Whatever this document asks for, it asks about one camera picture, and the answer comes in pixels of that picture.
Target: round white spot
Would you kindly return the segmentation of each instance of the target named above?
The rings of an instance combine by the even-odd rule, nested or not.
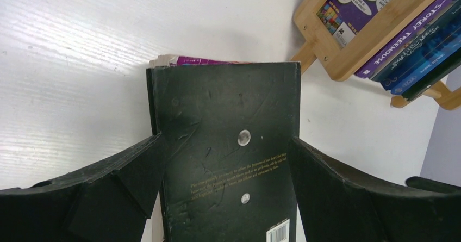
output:
[[[242,196],[242,204],[246,204],[248,203],[248,201],[250,201],[250,195],[248,193],[245,193],[243,196]]]
[[[237,142],[239,143],[240,146],[246,146],[250,142],[250,139],[251,139],[250,132],[244,129],[243,131],[239,133],[239,138]]]

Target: black book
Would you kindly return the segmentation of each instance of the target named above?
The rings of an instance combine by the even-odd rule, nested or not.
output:
[[[418,98],[423,92],[432,87],[436,82],[443,79],[450,72],[461,65],[461,49],[454,52],[451,56],[445,59],[436,68],[426,74],[421,80],[406,90],[402,97],[407,101],[413,101]]]
[[[299,63],[147,70],[153,131],[175,155],[160,192],[166,241],[296,241],[286,154],[300,78]]]

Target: white table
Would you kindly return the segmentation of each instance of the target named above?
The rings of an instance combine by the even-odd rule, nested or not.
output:
[[[288,60],[302,43],[300,1],[0,0],[0,189],[151,135],[145,68],[158,54]],[[301,99],[303,140],[389,181],[419,175],[438,108],[429,98],[393,109],[376,85],[333,82],[315,62]],[[152,219],[143,241],[161,240],[159,207]]]

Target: white label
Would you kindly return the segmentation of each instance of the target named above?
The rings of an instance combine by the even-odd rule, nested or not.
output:
[[[290,220],[284,220],[282,223],[271,228],[266,233],[266,242],[288,242],[290,238]]]
[[[333,37],[336,38],[336,41],[342,45],[346,46],[356,34],[343,22],[334,32]]]

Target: purple book spine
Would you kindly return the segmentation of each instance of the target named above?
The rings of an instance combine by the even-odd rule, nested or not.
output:
[[[420,15],[413,19],[400,33],[390,40],[381,50],[379,50],[370,60],[368,60],[357,72],[356,76],[367,78],[372,75],[388,58],[392,58],[393,53],[399,50],[410,41],[420,29],[431,22],[439,11],[447,8],[453,0],[435,0]]]

